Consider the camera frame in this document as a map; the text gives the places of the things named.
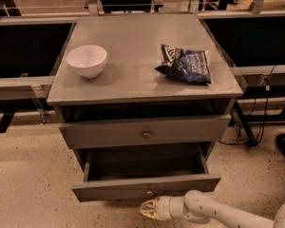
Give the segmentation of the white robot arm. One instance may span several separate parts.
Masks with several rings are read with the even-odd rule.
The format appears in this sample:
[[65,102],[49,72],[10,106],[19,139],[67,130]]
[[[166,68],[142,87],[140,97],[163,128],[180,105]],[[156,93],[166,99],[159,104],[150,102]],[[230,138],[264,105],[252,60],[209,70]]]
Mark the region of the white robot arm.
[[285,228],[285,203],[278,209],[275,219],[268,219],[215,201],[198,190],[184,196],[159,196],[141,205],[141,213],[151,219],[182,219],[205,224],[215,219],[227,228]]

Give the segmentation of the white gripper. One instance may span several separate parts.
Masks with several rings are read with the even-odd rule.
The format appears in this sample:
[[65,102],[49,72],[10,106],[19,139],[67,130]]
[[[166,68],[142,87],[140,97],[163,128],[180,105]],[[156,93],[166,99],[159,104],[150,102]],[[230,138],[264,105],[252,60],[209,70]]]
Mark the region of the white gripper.
[[140,210],[150,219],[180,219],[185,214],[184,197],[161,196],[157,199],[150,199],[141,205]]

